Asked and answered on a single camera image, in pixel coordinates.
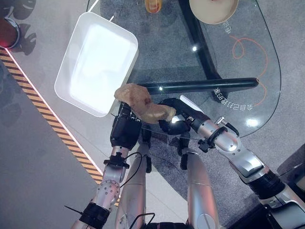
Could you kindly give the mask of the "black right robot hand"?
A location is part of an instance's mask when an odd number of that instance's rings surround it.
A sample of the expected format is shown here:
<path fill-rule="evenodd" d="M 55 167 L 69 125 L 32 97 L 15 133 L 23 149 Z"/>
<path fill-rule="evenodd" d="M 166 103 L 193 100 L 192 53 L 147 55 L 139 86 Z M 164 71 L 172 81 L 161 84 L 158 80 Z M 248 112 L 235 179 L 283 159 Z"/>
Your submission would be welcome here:
<path fill-rule="evenodd" d="M 199 127 L 210 118 L 189 98 L 181 95 L 180 98 L 167 98 L 159 102 L 174 108 L 175 114 L 169 121 L 160 120 L 160 128 L 169 135 L 180 135 L 193 129 L 196 133 Z"/>

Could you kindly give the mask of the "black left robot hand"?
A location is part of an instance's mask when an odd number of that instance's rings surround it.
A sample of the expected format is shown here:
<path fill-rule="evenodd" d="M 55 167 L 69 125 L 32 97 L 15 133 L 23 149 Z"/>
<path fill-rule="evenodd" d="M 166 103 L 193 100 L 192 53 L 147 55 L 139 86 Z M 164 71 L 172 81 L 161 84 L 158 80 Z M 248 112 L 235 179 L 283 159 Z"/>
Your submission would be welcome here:
<path fill-rule="evenodd" d="M 112 125 L 110 135 L 112 147 L 120 146 L 131 151 L 138 141 L 141 126 L 141 120 L 132 112 L 131 107 L 121 102 Z"/>

